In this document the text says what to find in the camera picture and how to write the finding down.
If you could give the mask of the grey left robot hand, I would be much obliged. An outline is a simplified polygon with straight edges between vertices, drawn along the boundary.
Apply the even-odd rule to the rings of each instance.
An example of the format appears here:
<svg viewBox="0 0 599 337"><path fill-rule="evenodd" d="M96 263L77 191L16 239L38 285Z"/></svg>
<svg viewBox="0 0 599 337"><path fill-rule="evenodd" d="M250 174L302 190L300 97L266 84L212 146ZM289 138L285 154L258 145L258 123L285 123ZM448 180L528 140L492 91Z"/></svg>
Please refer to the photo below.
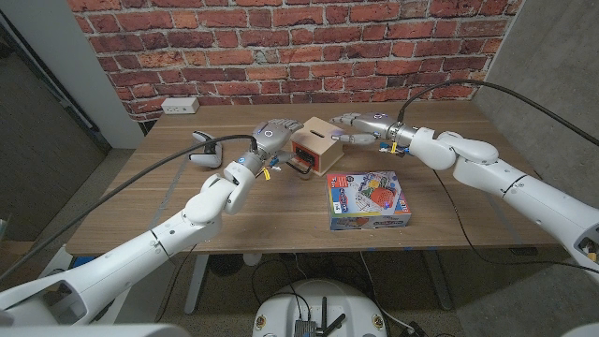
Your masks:
<svg viewBox="0 0 599 337"><path fill-rule="evenodd" d="M257 149L245 152L237 162L257 174L265 162L286 145L291 135L302 128L303 123L293 119L272 119L259 124L252 133Z"/></svg>

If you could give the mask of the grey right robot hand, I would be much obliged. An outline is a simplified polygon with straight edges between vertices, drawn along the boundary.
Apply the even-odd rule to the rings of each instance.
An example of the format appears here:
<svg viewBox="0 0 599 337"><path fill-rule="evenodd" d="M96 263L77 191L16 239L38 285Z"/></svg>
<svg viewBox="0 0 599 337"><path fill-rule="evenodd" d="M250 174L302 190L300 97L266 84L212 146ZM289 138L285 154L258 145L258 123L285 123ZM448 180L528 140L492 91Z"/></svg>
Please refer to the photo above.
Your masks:
<svg viewBox="0 0 599 337"><path fill-rule="evenodd" d="M357 134L333 135L334 140L358 145L373 144L378 140L396 142L400 147L409 147L417 129L398 122L382 112L345 113L329 120L333 124L350 125L358 130Z"/></svg>

